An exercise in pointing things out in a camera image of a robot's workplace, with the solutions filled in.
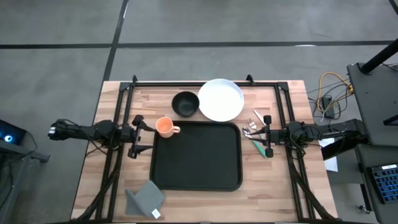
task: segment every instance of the gray concrete floor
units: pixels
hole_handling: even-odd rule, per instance
[[[122,0],[0,0],[0,44],[111,43]],[[131,0],[120,42],[393,40],[398,16],[387,0]],[[110,80],[304,80],[318,87],[324,72],[346,76],[385,46],[119,49]],[[109,49],[0,50],[0,119],[35,136],[48,164],[31,164],[13,223],[68,220],[87,142],[50,141],[57,118],[93,120]],[[398,57],[390,59],[397,62]],[[337,82],[326,77],[324,85]],[[360,118],[354,97],[340,121]],[[352,155],[342,155],[354,161]],[[357,185],[344,167],[330,174],[340,218],[360,214]]]

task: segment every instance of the mug handle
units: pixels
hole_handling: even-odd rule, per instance
[[[173,126],[174,128],[174,133],[179,133],[181,131],[180,127],[178,126]]]

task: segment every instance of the green handle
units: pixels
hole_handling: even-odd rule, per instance
[[[254,140],[252,140],[252,142],[256,146],[256,148],[260,151],[261,155],[264,156],[264,158],[266,158],[267,157],[266,152],[265,152],[265,150],[262,149],[261,145]]]

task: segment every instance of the black bowl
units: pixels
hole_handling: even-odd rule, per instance
[[[192,92],[183,91],[174,96],[172,108],[180,116],[192,116],[199,108],[199,98]]]

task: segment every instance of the black tray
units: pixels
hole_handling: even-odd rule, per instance
[[[233,123],[173,121],[181,132],[155,133],[150,179],[160,189],[234,191],[242,184],[239,128]]]

